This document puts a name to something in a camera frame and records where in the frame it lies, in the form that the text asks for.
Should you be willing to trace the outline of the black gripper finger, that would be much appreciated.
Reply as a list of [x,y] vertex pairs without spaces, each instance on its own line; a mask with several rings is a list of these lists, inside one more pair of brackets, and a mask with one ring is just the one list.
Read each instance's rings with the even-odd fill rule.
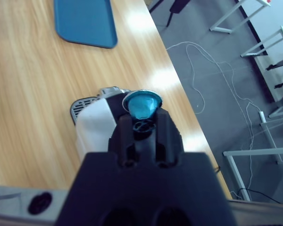
[[182,136],[168,111],[159,108],[155,114],[156,164],[177,164],[183,153]]
[[108,152],[117,155],[118,164],[136,163],[133,120],[130,115],[122,115],[119,118],[108,142]]

